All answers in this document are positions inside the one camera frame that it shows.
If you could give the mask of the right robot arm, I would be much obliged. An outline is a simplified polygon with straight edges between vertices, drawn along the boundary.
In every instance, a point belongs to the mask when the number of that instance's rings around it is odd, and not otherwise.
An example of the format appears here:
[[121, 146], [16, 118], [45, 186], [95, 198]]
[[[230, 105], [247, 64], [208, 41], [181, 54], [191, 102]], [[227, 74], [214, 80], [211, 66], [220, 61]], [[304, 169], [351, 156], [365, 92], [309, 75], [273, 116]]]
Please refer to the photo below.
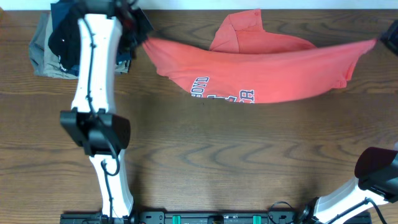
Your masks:
[[334, 192], [315, 197], [292, 223], [345, 223], [374, 207], [386, 222], [380, 205], [397, 202], [397, 150], [369, 147], [354, 168], [354, 177]]

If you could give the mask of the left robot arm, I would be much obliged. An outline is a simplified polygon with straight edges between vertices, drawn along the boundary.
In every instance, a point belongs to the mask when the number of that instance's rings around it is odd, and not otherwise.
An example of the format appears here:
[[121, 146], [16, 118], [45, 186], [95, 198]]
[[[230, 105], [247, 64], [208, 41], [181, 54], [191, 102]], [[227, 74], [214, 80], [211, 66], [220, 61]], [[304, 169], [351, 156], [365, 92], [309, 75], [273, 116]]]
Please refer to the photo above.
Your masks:
[[114, 78], [120, 43], [134, 50], [153, 27], [136, 1], [78, 1], [71, 10], [80, 30], [80, 67], [60, 124], [95, 168], [103, 206], [95, 213], [62, 214], [60, 223], [138, 223], [124, 162], [131, 124], [116, 114]]

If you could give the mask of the coral red t-shirt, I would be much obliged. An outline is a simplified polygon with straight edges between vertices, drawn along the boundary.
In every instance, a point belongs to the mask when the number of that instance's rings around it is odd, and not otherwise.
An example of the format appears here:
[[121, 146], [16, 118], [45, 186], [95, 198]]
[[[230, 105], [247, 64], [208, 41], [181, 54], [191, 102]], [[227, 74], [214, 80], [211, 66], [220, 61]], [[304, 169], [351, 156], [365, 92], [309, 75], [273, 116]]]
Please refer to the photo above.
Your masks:
[[375, 44], [371, 39], [318, 48], [265, 31], [256, 9], [228, 15], [208, 50], [154, 37], [143, 48], [160, 76], [193, 97], [279, 103], [344, 88]]

